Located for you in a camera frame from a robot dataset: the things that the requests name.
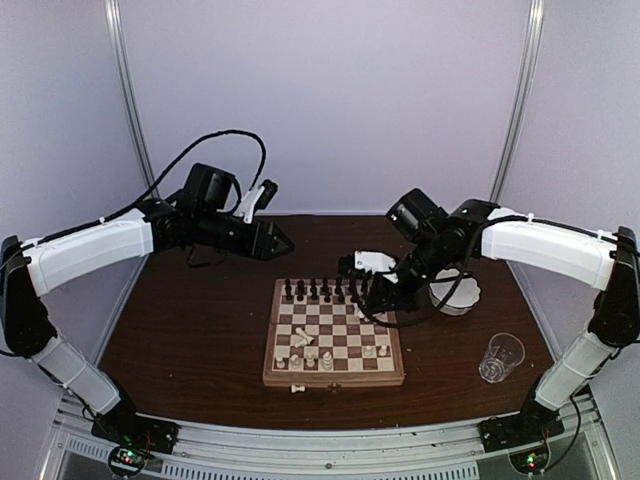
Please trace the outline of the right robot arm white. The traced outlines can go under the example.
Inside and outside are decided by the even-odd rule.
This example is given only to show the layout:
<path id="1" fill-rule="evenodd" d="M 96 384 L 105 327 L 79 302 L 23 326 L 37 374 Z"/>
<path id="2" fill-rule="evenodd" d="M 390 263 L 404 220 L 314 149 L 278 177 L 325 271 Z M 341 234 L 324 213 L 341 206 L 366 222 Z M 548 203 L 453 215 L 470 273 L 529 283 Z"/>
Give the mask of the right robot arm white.
<path id="1" fill-rule="evenodd" d="M 446 212 L 419 189 L 402 196 L 386 217 L 413 248 L 402 258 L 356 252 L 350 265 L 370 280 L 358 300 L 368 320 L 417 310 L 420 290 L 449 267 L 465 271 L 473 258 L 526 266 L 595 292 L 587 323 L 514 417 L 519 440 L 535 440 L 550 426 L 551 412 L 639 339 L 639 248 L 629 228 L 589 230 L 479 199 Z"/>

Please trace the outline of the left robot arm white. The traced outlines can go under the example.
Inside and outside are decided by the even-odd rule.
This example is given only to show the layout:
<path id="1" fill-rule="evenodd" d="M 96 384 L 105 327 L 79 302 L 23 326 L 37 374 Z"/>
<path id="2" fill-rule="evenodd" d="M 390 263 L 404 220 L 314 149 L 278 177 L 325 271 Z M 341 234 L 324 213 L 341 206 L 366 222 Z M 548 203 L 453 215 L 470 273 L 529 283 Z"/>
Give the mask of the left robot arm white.
<path id="1" fill-rule="evenodd" d="M 237 198 L 228 207 L 231 191 Z M 121 443 L 137 442 L 144 424 L 128 395 L 51 323 L 43 297 L 106 267 L 173 249 L 204 246 L 258 261 L 287 255 L 294 250 L 293 242 L 275 223 L 256 216 L 277 191 L 274 181 L 255 177 L 241 192 L 234 174 L 196 163 L 183 187 L 166 199 L 145 192 L 86 224 L 28 241 L 5 238 L 2 355 L 34 362 L 104 418 L 106 429 Z"/>

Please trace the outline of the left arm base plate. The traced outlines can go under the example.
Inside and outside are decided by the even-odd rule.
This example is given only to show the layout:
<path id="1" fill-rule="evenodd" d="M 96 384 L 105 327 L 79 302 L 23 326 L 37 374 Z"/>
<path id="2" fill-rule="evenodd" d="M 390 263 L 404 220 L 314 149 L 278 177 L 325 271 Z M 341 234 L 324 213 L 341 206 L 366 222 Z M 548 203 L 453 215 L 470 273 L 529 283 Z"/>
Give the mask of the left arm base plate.
<path id="1" fill-rule="evenodd" d="M 140 452 L 171 454 L 179 426 L 172 421 L 141 416 L 133 407 L 121 403 L 105 414 L 96 414 L 91 433 Z"/>

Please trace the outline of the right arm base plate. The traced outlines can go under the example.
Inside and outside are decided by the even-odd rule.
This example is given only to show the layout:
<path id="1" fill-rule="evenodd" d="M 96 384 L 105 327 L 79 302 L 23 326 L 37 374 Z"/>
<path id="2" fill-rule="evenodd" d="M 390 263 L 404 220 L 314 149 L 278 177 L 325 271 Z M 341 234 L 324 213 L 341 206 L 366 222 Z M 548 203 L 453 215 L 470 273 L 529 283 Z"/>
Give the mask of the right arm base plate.
<path id="1" fill-rule="evenodd" d="M 518 415 L 512 415 L 484 420 L 478 424 L 478 431 L 484 451 L 491 453 L 541 442 L 549 436 L 562 434 L 565 428 L 558 419 L 543 426 L 526 425 Z"/>

